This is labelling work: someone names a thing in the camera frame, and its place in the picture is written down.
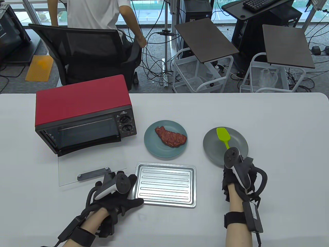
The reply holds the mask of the person's left hand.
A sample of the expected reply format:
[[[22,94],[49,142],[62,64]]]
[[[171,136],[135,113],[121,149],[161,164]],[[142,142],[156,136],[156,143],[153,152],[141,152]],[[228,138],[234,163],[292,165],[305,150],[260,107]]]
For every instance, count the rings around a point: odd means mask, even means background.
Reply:
[[[130,209],[143,205],[143,199],[129,199],[128,196],[137,181],[134,174],[123,171],[111,172],[103,181],[96,182],[88,194],[83,218],[99,222],[99,225],[115,225],[118,215],[124,216]]]

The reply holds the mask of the person's right hand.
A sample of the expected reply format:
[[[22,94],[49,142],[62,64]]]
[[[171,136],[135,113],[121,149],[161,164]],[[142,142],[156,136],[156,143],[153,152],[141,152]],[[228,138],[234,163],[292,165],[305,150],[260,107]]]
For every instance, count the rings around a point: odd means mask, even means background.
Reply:
[[[255,201],[256,196],[253,193],[255,192],[254,183],[257,178],[257,171],[253,164],[253,158],[242,158],[242,161],[238,165],[234,165],[233,168],[235,168],[238,175],[233,172],[233,169],[229,169],[226,166],[223,169],[222,190],[226,196],[225,200],[230,202],[228,186],[233,184],[242,201]]]

